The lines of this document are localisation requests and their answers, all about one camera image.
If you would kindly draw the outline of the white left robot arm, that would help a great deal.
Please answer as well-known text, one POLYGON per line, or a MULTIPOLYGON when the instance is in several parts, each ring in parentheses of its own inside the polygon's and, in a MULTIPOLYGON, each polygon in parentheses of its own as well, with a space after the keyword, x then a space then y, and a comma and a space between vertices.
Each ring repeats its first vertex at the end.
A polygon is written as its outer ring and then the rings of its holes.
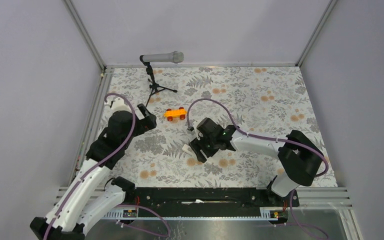
POLYGON ((39 240, 83 240, 94 225, 118 204, 128 206, 135 200, 133 183, 116 181, 103 195, 89 203, 101 181, 125 155, 134 137, 153 130, 157 117, 139 104, 139 119, 128 105, 111 107, 107 126, 90 145, 78 175, 54 208, 44 217, 35 217, 30 229, 39 240))

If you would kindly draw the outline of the white remote control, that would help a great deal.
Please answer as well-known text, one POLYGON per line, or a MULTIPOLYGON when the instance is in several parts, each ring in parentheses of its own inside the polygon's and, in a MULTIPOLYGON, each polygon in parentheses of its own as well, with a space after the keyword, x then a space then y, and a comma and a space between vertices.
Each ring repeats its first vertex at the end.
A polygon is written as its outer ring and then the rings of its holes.
POLYGON ((191 147, 189 145, 186 145, 184 144, 183 147, 182 147, 182 151, 190 156, 194 156, 195 153, 193 152, 193 150, 191 149, 191 147))

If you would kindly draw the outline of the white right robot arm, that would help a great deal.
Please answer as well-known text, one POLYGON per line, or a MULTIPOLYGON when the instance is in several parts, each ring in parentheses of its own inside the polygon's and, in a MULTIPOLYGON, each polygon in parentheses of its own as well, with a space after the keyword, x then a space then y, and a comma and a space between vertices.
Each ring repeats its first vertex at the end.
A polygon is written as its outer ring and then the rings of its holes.
POLYGON ((281 205, 297 187, 311 186, 324 160, 322 152, 298 130, 282 137, 257 135, 234 124, 222 127, 208 117, 189 130, 196 133, 189 147, 201 163, 219 151, 253 152, 279 160, 284 172, 270 182, 266 193, 273 206, 281 205))

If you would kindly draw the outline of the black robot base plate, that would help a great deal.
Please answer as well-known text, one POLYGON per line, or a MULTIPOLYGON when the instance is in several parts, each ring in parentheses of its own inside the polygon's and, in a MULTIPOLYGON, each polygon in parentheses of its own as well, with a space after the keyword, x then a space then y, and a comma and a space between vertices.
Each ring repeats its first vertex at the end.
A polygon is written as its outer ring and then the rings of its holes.
POLYGON ((283 211, 300 205, 296 192, 280 197, 265 188, 256 187, 137 187, 123 177, 113 177, 105 186, 121 187, 126 193, 124 205, 132 205, 136 210, 146 210, 155 216, 159 215, 154 210, 161 208, 228 206, 283 211))

